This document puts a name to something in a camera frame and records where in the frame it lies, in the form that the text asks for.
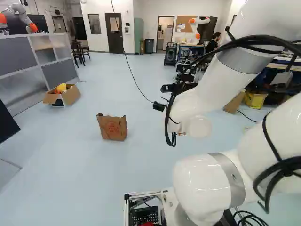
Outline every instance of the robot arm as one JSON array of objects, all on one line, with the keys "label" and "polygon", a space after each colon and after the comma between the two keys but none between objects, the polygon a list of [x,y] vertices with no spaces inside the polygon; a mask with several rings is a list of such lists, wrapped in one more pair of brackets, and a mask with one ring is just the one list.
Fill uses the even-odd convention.
[{"label": "robot arm", "polygon": [[206,19],[205,20],[202,20],[202,19],[199,19],[199,18],[192,18],[192,19],[190,19],[189,20],[189,23],[194,23],[195,24],[195,37],[196,37],[196,39],[197,40],[199,40],[200,38],[201,38],[201,34],[200,33],[198,33],[198,25],[199,24],[208,24],[208,23],[210,23],[210,18],[209,17],[206,17]]},{"label": "robot arm", "polygon": [[24,22],[27,27],[27,33],[35,33],[37,32],[38,28],[37,26],[30,20],[30,18],[27,16],[26,10],[24,6],[21,3],[12,3],[8,6],[6,10],[0,13],[0,28],[6,28],[7,22],[5,15],[19,13],[19,18],[22,22]]},{"label": "robot arm", "polygon": [[[301,37],[300,13],[292,7],[296,4],[297,0],[249,0],[238,13],[230,32],[236,39],[267,34],[287,41],[298,40]],[[288,15],[287,20],[279,18],[279,9]],[[223,44],[230,41],[227,36]],[[273,51],[283,50],[283,47],[272,45],[256,47],[266,52],[238,47],[217,53],[198,85],[176,96],[170,117],[179,124],[169,120],[168,130],[195,137],[207,136],[211,124],[203,115],[224,107],[276,56]],[[264,122],[244,134],[237,149],[192,156],[176,164],[174,192],[190,220],[199,226],[212,226],[224,209],[259,200],[253,183],[279,163],[278,155],[283,160],[300,158],[300,102],[301,93],[283,103]],[[287,168],[298,172],[301,162],[298,164],[298,167]],[[271,177],[263,180],[259,190],[270,189],[272,180]],[[272,189],[273,194],[299,193],[300,190],[301,179],[295,174],[286,174]]]}]

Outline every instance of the yellow ball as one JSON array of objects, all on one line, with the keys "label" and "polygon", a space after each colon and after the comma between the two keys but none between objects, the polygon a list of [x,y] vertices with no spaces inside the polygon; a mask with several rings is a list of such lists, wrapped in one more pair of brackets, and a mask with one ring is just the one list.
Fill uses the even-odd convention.
[{"label": "yellow ball", "polygon": [[57,90],[59,93],[63,93],[64,91],[66,91],[66,90],[67,90],[66,83],[59,84],[59,85],[56,87],[56,90]]}]

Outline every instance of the floor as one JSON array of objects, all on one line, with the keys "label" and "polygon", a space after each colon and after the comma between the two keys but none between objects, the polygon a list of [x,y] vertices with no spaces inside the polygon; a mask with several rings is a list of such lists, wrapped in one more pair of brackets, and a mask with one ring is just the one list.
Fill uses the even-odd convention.
[{"label": "floor", "polygon": [[[159,96],[168,95],[160,87],[175,73],[174,67],[163,66],[164,54],[128,59],[141,90],[162,102]],[[0,146],[2,155],[14,154],[23,166],[0,193],[0,225],[120,226],[124,193],[172,186],[177,160],[232,149],[254,125],[240,114],[212,112],[210,137],[182,136],[172,148],[165,142],[162,113],[139,93],[123,55],[92,53],[78,73],[82,96],[73,106],[36,104],[15,117],[21,131]],[[257,121],[271,110],[240,109]],[[126,115],[127,139],[102,140],[97,113]],[[272,199],[270,215],[257,204],[244,209],[282,226],[299,224],[300,207],[300,195],[280,195]]]}]

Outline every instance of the person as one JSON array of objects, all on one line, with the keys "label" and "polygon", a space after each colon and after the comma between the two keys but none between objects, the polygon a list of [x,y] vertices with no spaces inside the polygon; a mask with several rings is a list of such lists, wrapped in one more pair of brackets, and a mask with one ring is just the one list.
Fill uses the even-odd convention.
[{"label": "person", "polygon": [[213,34],[212,39],[206,46],[206,53],[209,53],[209,52],[215,50],[216,48],[218,48],[217,42],[220,40],[220,38],[221,38],[220,32],[216,32]]}]

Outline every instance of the yellow bin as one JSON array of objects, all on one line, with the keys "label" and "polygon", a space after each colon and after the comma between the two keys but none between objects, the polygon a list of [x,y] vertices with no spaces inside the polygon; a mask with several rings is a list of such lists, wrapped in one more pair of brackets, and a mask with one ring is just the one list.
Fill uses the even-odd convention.
[{"label": "yellow bin", "polygon": [[266,92],[251,93],[246,92],[244,97],[245,104],[254,109],[261,109],[264,103],[264,99],[268,96]]}]

